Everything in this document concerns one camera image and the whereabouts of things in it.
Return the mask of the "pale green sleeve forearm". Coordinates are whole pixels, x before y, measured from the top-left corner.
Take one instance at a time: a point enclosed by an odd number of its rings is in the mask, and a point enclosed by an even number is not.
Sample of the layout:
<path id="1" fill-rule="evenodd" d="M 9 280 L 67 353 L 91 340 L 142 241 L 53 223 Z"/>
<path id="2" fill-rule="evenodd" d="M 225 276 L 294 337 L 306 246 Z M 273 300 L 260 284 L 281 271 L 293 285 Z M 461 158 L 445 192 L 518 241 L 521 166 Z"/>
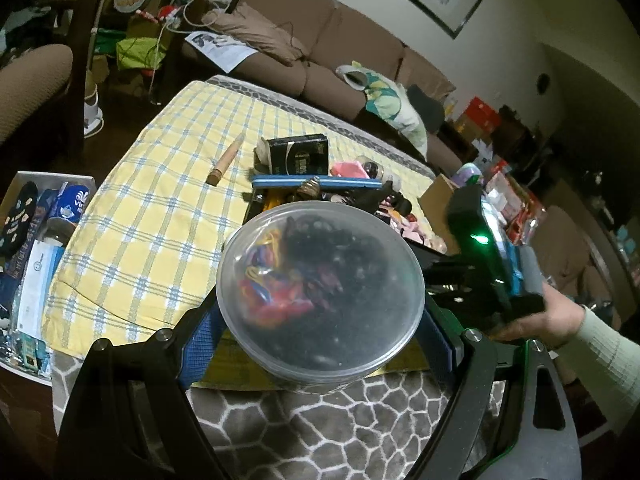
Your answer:
<path id="1" fill-rule="evenodd" d="M 639 408 L 639 345 L 585 310 L 578 332 L 556 349 L 611 429 L 622 434 Z"/>

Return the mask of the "right hand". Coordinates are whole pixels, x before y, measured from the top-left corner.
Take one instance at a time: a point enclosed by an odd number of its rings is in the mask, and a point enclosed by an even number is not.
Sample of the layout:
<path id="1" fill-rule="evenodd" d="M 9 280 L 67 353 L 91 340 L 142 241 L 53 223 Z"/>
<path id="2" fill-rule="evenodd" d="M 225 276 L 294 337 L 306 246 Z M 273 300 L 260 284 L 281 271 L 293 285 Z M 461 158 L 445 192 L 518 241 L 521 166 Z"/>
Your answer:
<path id="1" fill-rule="evenodd" d="M 559 348 L 569 342 L 582 326 L 586 315 L 579 304 L 544 283 L 544 310 L 517 318 L 500 330 L 495 330 L 491 338 L 509 342 L 520 339 L 537 339 L 547 348 Z"/>

